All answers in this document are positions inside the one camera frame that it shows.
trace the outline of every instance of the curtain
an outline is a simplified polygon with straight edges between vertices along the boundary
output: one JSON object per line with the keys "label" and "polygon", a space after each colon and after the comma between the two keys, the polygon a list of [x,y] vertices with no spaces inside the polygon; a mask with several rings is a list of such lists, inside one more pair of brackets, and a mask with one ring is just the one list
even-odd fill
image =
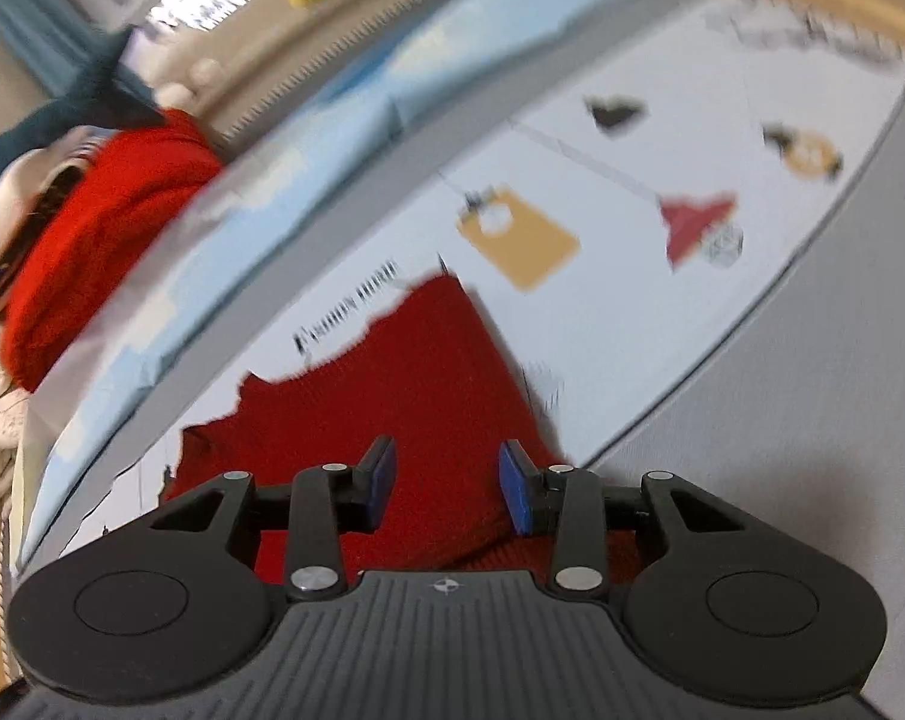
{"label": "curtain", "polygon": [[[0,0],[0,38],[51,97],[67,90],[100,37],[68,0]],[[121,77],[137,97],[151,98],[132,71]]]}

